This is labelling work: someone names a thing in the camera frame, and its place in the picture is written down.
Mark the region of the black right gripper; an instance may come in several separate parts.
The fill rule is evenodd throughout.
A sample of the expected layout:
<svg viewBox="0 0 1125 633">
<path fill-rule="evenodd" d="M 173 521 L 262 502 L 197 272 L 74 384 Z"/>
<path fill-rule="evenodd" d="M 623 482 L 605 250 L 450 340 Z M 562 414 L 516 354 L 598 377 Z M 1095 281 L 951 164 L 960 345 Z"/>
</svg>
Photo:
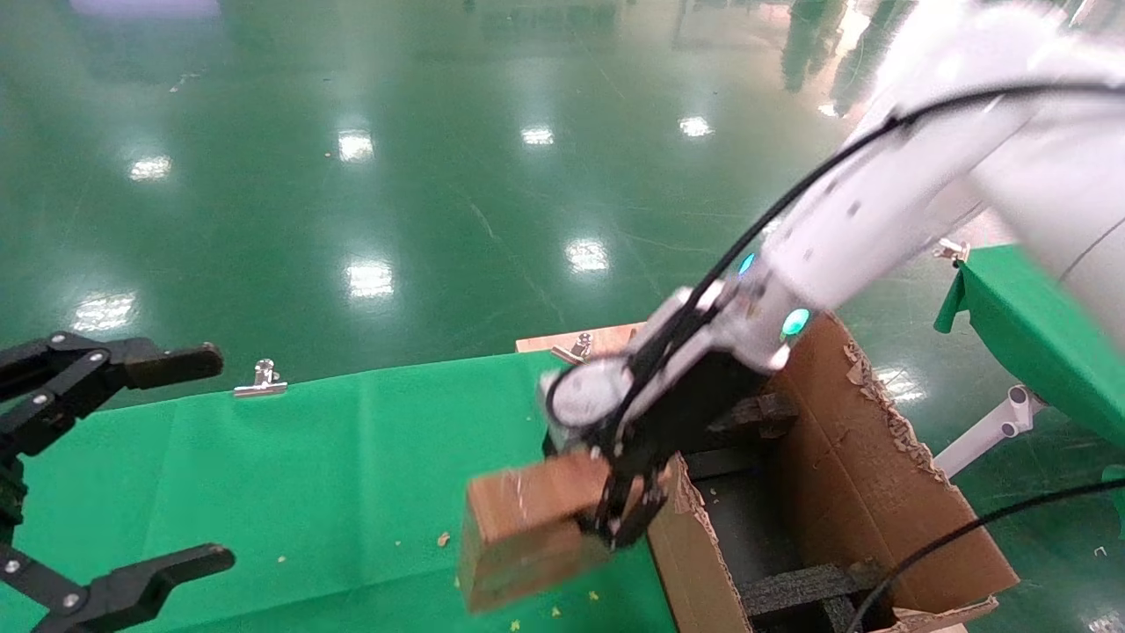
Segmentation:
<svg viewBox="0 0 1125 633">
<path fill-rule="evenodd" d="M 764 385 L 766 370 L 746 367 L 729 352 L 703 353 L 670 383 L 652 378 L 648 386 L 655 386 L 657 394 L 646 403 L 634 398 L 606 443 L 606 458 L 591 453 L 594 464 L 608 467 L 601 497 L 591 510 L 591 535 L 611 552 L 642 539 L 670 499 L 674 453 L 688 447 L 711 422 Z"/>
</svg>

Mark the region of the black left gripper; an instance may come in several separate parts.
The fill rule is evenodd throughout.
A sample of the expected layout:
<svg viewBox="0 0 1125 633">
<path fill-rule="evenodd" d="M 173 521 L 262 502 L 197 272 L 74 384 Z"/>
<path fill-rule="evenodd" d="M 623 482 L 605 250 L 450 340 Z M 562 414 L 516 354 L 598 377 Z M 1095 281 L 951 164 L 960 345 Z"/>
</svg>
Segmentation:
<svg viewBox="0 0 1125 633">
<path fill-rule="evenodd" d="M 107 404 L 122 389 L 156 389 L 220 376 L 220 349 L 164 350 L 152 340 L 108 342 L 68 331 L 4 349 L 1 533 L 22 524 L 25 500 L 21 455 L 40 455 L 76 421 Z M 228 571 L 236 553 L 218 544 L 177 550 L 122 566 L 79 585 L 9 544 L 1 548 L 1 580 L 47 609 L 33 632 L 118 632 L 158 618 L 177 586 Z"/>
</svg>

